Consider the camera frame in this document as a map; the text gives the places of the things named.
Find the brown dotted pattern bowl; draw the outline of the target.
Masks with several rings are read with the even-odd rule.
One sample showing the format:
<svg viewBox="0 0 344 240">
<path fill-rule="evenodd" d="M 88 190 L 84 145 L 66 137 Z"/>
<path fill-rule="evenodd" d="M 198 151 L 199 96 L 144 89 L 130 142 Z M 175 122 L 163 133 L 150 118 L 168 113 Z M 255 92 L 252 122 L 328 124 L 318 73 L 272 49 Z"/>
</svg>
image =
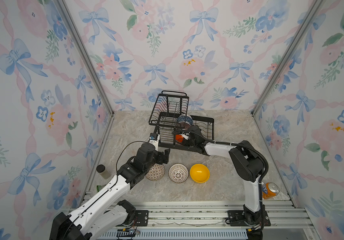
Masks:
<svg viewBox="0 0 344 240">
<path fill-rule="evenodd" d="M 145 177 L 150 181 L 158 181 L 163 178 L 165 174 L 164 165 L 155 164 L 153 165 Z"/>
</svg>

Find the orange plastic bowl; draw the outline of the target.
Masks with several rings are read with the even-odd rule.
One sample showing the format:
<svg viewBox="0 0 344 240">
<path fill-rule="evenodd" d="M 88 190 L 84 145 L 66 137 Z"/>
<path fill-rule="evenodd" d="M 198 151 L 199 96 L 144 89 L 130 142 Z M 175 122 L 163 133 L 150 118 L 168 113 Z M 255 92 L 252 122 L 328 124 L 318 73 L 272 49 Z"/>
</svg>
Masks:
<svg viewBox="0 0 344 240">
<path fill-rule="evenodd" d="M 186 139 L 186 138 L 185 138 L 184 135 L 181 135 L 181 134 L 175 135 L 175 140 L 176 140 L 178 143 L 180 143 L 180 144 L 182 144 L 182 143 L 184 142 L 185 139 Z"/>
</svg>

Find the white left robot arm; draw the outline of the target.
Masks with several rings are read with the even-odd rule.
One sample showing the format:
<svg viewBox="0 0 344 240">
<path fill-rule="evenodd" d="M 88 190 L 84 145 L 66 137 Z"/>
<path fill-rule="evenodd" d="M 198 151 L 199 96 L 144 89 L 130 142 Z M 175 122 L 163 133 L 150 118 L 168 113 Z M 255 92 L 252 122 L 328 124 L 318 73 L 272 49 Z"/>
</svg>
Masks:
<svg viewBox="0 0 344 240">
<path fill-rule="evenodd" d="M 122 165 L 101 191 L 70 214 L 60 213 L 54 218 L 49 238 L 95 240 L 113 227 L 133 224 L 136 208 L 120 198 L 142 181 L 155 164 L 168 164 L 170 149 L 157 149 L 158 143 L 143 142 L 136 156 Z"/>
</svg>

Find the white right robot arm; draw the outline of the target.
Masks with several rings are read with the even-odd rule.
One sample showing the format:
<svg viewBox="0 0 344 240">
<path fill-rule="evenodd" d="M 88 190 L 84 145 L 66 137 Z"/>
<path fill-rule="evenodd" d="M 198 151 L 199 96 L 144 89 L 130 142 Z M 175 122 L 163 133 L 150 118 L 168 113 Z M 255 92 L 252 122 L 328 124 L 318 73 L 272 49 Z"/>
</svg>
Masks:
<svg viewBox="0 0 344 240">
<path fill-rule="evenodd" d="M 239 217 L 229 216 L 226 223 L 230 226 L 246 225 L 252 231 L 261 231 L 265 226 L 265 207 L 262 196 L 262 180 L 269 170 L 266 158 L 248 141 L 228 143 L 205 138 L 198 126 L 183 130 L 185 143 L 193 146 L 207 156 L 218 156 L 230 159 L 234 168 L 243 180 L 245 203 Z"/>
</svg>

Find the blue triangle pattern bowl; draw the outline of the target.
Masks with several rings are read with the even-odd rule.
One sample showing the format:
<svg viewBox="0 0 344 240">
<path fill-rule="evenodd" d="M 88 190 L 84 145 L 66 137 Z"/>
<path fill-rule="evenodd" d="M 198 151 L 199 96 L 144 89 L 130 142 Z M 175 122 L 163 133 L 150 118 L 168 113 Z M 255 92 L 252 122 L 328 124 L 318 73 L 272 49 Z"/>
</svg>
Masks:
<svg viewBox="0 0 344 240">
<path fill-rule="evenodd" d="M 194 124 L 193 118 L 190 115 L 180 115 L 177 118 L 177 123 L 180 124 L 181 126 L 192 126 Z"/>
</svg>

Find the white lattice pattern bowl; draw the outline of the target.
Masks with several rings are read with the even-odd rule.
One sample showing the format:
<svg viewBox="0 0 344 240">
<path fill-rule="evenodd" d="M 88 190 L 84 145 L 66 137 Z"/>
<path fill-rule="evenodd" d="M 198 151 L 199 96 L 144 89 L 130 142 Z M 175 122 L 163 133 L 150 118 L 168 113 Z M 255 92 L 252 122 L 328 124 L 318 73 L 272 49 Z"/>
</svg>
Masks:
<svg viewBox="0 0 344 240">
<path fill-rule="evenodd" d="M 170 167 L 168 176 L 171 181 L 180 184 L 184 183 L 188 179 L 189 171 L 183 164 L 174 164 Z"/>
</svg>

